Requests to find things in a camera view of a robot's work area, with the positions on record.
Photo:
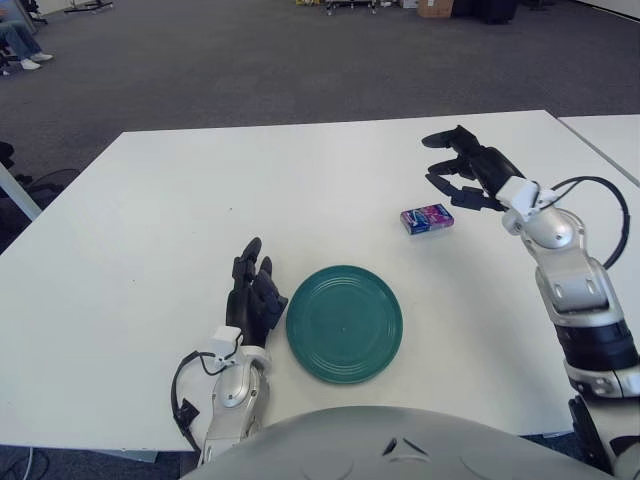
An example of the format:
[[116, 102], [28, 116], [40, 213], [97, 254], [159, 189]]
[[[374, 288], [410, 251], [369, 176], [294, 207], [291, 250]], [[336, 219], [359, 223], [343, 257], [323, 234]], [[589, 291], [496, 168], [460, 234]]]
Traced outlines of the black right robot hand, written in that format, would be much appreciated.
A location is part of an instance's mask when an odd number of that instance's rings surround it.
[[[453, 160], [429, 166], [425, 174], [427, 181], [449, 197], [453, 206], [476, 211], [483, 208], [506, 211], [496, 195], [511, 177], [523, 178], [524, 175], [499, 150], [481, 145], [461, 125], [428, 135], [421, 143], [427, 148], [447, 148], [457, 153]], [[480, 188], [465, 186], [458, 189], [445, 179], [445, 176], [453, 175], [478, 181]]]

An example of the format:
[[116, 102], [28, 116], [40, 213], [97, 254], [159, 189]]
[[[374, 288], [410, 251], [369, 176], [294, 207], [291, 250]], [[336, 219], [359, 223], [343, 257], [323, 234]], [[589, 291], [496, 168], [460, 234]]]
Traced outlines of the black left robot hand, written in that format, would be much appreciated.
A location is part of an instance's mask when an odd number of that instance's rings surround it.
[[243, 346], [264, 348], [289, 300], [273, 281], [270, 257], [264, 256], [259, 262], [261, 247], [261, 239], [255, 237], [234, 258], [234, 285], [227, 298], [226, 325], [241, 330]]

